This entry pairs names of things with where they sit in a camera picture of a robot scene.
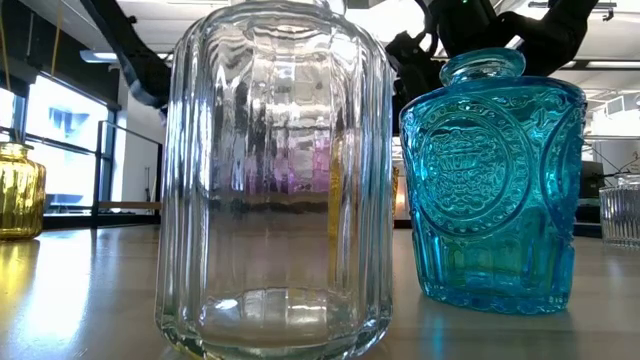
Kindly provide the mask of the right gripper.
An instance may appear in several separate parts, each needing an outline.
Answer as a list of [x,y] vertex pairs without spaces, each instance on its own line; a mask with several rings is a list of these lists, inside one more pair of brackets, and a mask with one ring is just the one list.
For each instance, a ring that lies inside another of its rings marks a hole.
[[385,46],[387,59],[396,73],[393,81],[393,132],[400,132],[400,111],[415,98],[442,87],[439,73],[443,61],[432,58],[439,38],[420,32],[412,37],[402,32]]

